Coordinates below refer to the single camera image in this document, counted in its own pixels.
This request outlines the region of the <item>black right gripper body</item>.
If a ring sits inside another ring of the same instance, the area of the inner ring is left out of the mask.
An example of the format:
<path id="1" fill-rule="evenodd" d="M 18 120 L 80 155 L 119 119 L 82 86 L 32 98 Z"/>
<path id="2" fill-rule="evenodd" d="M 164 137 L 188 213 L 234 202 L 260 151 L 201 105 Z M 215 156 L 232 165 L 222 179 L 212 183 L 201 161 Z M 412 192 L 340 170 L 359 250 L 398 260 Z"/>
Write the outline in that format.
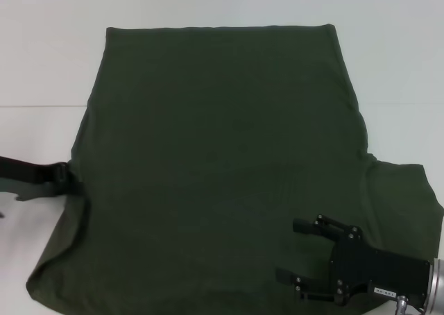
<path id="1" fill-rule="evenodd" d="M 362 239 L 342 237 L 330 258 L 329 288 L 334 303 L 346 305 L 359 293 L 387 300 L 407 298 L 409 305 L 424 305 L 430 262 L 369 246 Z"/>

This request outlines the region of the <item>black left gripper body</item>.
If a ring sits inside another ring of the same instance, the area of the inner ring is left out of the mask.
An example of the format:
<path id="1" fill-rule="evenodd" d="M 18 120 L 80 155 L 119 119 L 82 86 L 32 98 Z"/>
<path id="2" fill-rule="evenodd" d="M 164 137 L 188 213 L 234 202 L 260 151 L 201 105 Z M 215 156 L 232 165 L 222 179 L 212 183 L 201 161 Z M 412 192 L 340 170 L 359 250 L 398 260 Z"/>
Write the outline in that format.
<path id="1" fill-rule="evenodd" d="M 8 157 L 0 158 L 1 178 L 37 184 L 40 182 L 38 169 L 39 167 L 36 164 Z"/>

